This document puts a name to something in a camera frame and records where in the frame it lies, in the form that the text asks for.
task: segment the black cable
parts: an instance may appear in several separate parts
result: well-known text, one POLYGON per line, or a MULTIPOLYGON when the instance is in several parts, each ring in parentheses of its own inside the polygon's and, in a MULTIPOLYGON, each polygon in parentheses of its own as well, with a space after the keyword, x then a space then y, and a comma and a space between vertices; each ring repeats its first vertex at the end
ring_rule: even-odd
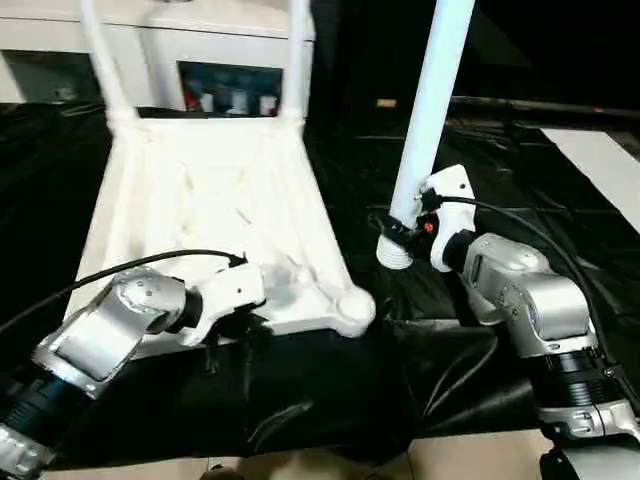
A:
POLYGON ((440 407, 440 405, 442 405, 447 400, 447 398, 449 398, 452 394, 454 394, 460 387, 462 387, 465 383, 467 383, 471 377, 473 377, 476 373, 478 373, 489 362, 489 360, 491 360, 491 358, 493 357, 494 353, 497 350, 498 350, 498 337, 492 337, 489 350, 487 350, 484 353, 482 358, 480 358, 478 362, 476 362, 469 370, 467 370, 463 375, 461 375, 460 378, 458 378, 458 380, 453 382, 453 384, 449 388, 447 388, 447 390, 443 392, 439 398, 435 398, 435 396, 433 397, 434 400, 431 402, 431 405, 429 405, 428 410, 425 409, 426 415, 429 415, 433 413, 435 410, 437 410, 438 407, 440 407))
MULTIPOLYGON (((498 339, 496 337, 493 337, 493 343, 497 348, 498 339)), ((463 383, 466 382, 471 376, 473 376, 480 368, 482 368, 482 365, 486 363, 486 360, 488 360, 489 356, 493 354, 492 350, 495 350, 495 348, 490 347, 490 351, 487 354, 485 354, 485 356, 482 359, 480 359, 480 361, 478 362, 478 364, 480 365, 479 366, 476 365, 472 367, 471 373, 469 375, 462 376, 462 378, 464 379, 463 383)), ((449 378, 449 375, 451 374, 451 372, 456 367, 458 367, 460 363, 462 363, 465 360, 468 360, 470 357, 474 356, 476 353, 477 353, 476 350, 465 349, 458 357, 456 357, 451 363, 449 363, 449 365, 447 365, 447 368, 445 368, 444 371, 440 374, 440 378, 431 389, 431 395, 429 395, 429 398, 427 399, 427 401, 424 402, 424 408, 422 409, 421 420, 424 420, 425 418, 427 418, 427 415, 431 414, 431 412, 433 411, 433 404, 435 402, 440 403, 439 399, 437 398, 438 394, 440 393, 440 389, 442 388, 442 385, 444 384, 444 382, 449 378)), ((459 388, 460 386, 459 380, 454 382, 454 385, 455 385, 454 390, 459 388)))
POLYGON ((148 257, 138 258, 138 259, 132 260, 130 262, 121 263, 121 264, 116 265, 114 267, 107 268, 105 270, 101 270, 101 271, 96 272, 96 273, 94 273, 92 275, 89 275, 87 277, 81 278, 80 280, 77 280, 76 282, 72 283, 71 285, 68 285, 68 286, 58 290, 57 292, 52 293, 48 297, 43 298, 39 302, 34 303, 33 305, 31 305, 26 310, 23 310, 22 312, 18 313, 17 315, 13 316, 12 318, 10 318, 4 324, 0 325, 0 335, 5 333, 11 327, 16 325, 22 319, 28 317, 29 315, 31 315, 35 311, 40 310, 42 307, 50 304, 51 302, 59 299, 60 297, 63 297, 67 293, 70 293, 70 292, 72 292, 72 291, 74 291, 74 290, 76 290, 76 289, 78 289, 80 287, 84 287, 85 285, 87 285, 89 283, 95 282, 95 281, 100 280, 100 279, 102 279, 104 277, 108 277, 109 275, 113 275, 115 273, 119 273, 119 272, 122 272, 124 270, 128 270, 130 268, 135 268, 135 267, 139 267, 141 265, 145 265, 147 263, 157 262, 159 260, 166 260, 168 258, 186 257, 186 256, 189 256, 189 255, 211 255, 211 256, 214 256, 214 257, 227 258, 229 260, 229 268, 235 267, 235 266, 238 266, 238 265, 242 265, 243 263, 246 262, 246 259, 244 259, 244 258, 238 257, 236 255, 232 255, 230 253, 220 252, 218 250, 192 249, 192 250, 174 250, 174 251, 171 251, 171 252, 158 253, 156 255, 150 255, 148 257))
MULTIPOLYGON (((576 262, 576 260, 571 255, 569 255, 560 245, 558 245, 550 236, 548 236, 546 233, 544 233, 542 230, 540 230, 533 224, 529 223, 528 221, 524 220, 523 218, 520 218, 518 215, 504 208, 497 207, 490 203, 486 203, 481 200, 476 200, 474 198, 438 195, 435 197, 435 199, 438 200, 441 204, 445 202, 466 203, 468 205, 475 205, 477 207, 486 208, 487 210, 490 210, 492 212, 498 213, 500 215, 503 215, 511 219, 513 222, 517 223, 518 225, 520 225, 521 227, 533 233, 542 241, 544 241, 544 243, 546 243, 562 259, 562 261, 567 266, 569 272, 573 276, 574 281, 582 289, 582 292, 584 293, 584 297, 587 301, 587 308, 589 309, 591 321, 593 322, 593 326, 596 331, 596 336, 598 337, 598 343, 600 344, 599 346, 600 346, 600 349, 602 350, 604 358, 611 364, 616 363, 614 360, 615 356, 612 354, 611 349, 609 348, 609 345, 607 343, 607 340, 603 334, 604 329, 602 326, 602 321, 600 320, 600 316, 598 315, 598 311, 593 301, 593 294, 591 293, 591 288, 589 287, 589 281, 580 270, 580 267, 578 266, 578 263, 576 262)), ((636 414, 640 415, 640 398, 638 397, 633 386, 629 382, 629 379, 626 377, 624 372, 622 372, 620 376, 616 378, 623 392, 627 396, 629 402, 633 406, 633 409, 635 410, 636 414)))

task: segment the wooden floor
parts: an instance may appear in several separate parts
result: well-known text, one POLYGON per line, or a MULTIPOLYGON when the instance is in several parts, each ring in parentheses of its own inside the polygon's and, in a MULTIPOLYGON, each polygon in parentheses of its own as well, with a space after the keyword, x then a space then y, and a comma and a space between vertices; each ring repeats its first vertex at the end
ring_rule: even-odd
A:
POLYGON ((246 480, 536 480, 538 460, 551 447, 537 431, 415 440, 407 455, 379 468, 359 465, 322 450, 261 455, 250 459, 179 459, 131 467, 52 472, 45 480, 197 480, 222 464, 246 480))

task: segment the black plastic sheet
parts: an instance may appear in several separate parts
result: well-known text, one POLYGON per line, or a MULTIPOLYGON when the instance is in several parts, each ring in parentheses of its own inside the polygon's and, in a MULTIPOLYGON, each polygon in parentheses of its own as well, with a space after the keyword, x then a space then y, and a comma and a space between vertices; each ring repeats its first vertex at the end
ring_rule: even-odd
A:
MULTIPOLYGON (((415 437, 535 426, 528 382, 504 368, 514 362, 504 332, 457 326, 456 318, 474 325, 457 279, 422 259, 391 272, 375 258, 370 218, 386 213, 402 141, 314 126, 305 143, 353 279, 376 299, 374 325, 359 339, 249 336, 219 349, 215 373, 204 351, 133 362, 66 442, 57 467, 312 446, 380 461, 415 437)), ((27 105, 0 115, 5 318, 73 280, 109 148, 100 109, 27 105)), ((640 385, 637 232, 537 130, 450 127, 437 168, 455 163, 466 166, 477 198, 517 212, 576 255, 596 287, 605 334, 640 385)), ((477 225, 540 248, 563 271, 507 220, 480 210, 477 225)), ((64 308, 0 338, 0 410, 19 365, 64 308)))

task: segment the white cabinet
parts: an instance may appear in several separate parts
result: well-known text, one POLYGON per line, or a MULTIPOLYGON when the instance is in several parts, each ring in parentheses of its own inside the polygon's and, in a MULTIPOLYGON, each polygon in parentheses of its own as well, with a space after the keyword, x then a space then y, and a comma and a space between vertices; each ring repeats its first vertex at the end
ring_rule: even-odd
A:
MULTIPOLYGON (((98 0, 136 106, 273 114, 287 61, 287 0, 98 0)), ((314 31, 307 22, 306 105, 314 31)), ((0 102, 99 99, 78 0, 0 3, 0 102)))
MULTIPOLYGON (((109 25, 106 32, 127 95, 137 106, 154 105, 137 29, 109 25)), ((80 23, 0 18, 0 53, 0 102, 91 101, 99 95, 80 23)))

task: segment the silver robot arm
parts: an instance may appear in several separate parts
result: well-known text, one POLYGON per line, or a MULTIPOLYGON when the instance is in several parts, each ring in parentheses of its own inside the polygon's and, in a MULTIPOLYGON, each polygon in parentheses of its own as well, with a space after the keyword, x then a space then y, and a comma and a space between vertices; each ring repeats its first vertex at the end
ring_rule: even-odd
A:
MULTIPOLYGON (((429 177, 423 204, 434 195, 472 199, 464 168, 429 177)), ((540 428, 557 447, 541 460, 543 478, 640 478, 640 428, 616 367, 601 352, 582 290, 535 248, 477 236, 473 205, 440 205, 432 265, 460 274, 481 323, 506 324, 533 387, 540 428)))
POLYGON ((148 267, 115 275, 35 349, 40 374, 0 420, 0 477, 37 478, 145 335, 170 333, 193 347, 217 319, 263 300, 261 273, 246 263, 216 273, 202 291, 148 267))

